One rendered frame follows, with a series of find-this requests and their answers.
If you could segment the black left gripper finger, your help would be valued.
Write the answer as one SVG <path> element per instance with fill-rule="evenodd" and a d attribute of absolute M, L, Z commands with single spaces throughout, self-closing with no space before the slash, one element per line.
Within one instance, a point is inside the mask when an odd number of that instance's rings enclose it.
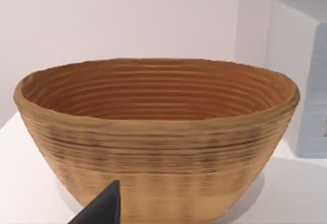
<path fill-rule="evenodd" d="M 121 224 L 119 180 L 112 181 L 69 224 Z"/>

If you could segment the brown woven basket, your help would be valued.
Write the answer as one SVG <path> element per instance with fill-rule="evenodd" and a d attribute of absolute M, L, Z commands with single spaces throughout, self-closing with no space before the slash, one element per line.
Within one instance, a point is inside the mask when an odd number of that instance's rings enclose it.
<path fill-rule="evenodd" d="M 122 224 L 207 224 L 260 174 L 300 93 L 246 64 L 117 58 L 33 72 L 13 99 L 81 205 L 119 180 Z"/>

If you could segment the pale grey box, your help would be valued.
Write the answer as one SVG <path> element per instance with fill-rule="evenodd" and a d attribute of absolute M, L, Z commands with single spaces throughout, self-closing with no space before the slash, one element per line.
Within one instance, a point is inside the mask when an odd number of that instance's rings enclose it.
<path fill-rule="evenodd" d="M 327 0 L 276 0 L 264 66 L 297 83 L 300 102 L 285 133 L 300 158 L 327 159 Z"/>

